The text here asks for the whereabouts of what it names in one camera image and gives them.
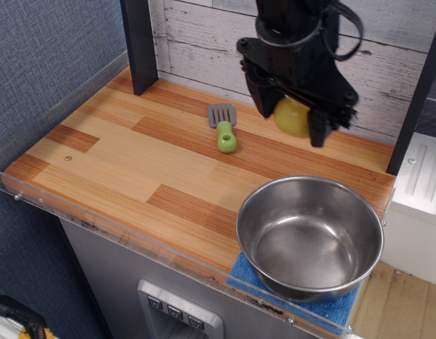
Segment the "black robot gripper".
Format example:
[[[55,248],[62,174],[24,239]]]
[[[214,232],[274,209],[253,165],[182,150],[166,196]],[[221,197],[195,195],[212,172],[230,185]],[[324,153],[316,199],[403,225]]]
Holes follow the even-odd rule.
[[[321,148],[331,132],[347,128],[356,115],[358,93],[337,69],[355,52],[338,55],[339,14],[260,14],[257,37],[242,37],[236,48],[259,113],[269,118],[284,96],[310,111],[311,146]]]

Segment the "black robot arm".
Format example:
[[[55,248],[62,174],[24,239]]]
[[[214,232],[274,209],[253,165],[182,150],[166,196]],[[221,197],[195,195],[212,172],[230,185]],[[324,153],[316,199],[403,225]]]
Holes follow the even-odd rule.
[[[348,128],[358,93],[336,63],[350,59],[359,44],[338,54],[339,21],[345,17],[364,34],[359,16],[340,1],[257,1],[257,36],[242,37],[236,48],[249,93],[265,118],[290,97],[309,108],[308,133],[321,148],[332,131]]]

